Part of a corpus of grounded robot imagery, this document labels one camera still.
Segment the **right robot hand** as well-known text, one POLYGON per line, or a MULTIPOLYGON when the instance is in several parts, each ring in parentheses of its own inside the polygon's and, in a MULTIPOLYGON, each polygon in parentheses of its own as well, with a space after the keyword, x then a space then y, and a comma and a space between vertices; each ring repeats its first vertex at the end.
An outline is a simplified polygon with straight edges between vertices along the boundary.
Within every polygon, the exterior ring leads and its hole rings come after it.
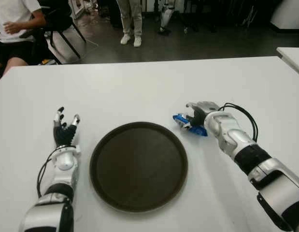
POLYGON ((187 116, 187 120, 192 127, 204 126, 206 116, 219 109, 219 106, 211 101, 189 102, 186 107, 194 111, 193 116, 187 116))

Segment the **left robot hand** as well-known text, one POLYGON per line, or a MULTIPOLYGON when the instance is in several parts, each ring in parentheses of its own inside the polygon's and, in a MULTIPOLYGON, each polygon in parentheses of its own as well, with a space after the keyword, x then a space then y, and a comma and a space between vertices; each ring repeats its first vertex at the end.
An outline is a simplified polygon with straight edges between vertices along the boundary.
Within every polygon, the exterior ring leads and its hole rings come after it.
POLYGON ((60 107, 53 120, 53 137, 55 140, 56 147, 60 146, 71 146, 73 138, 76 134, 76 129, 80 123, 80 117, 76 114, 70 125, 66 122, 62 123, 64 107, 60 107))

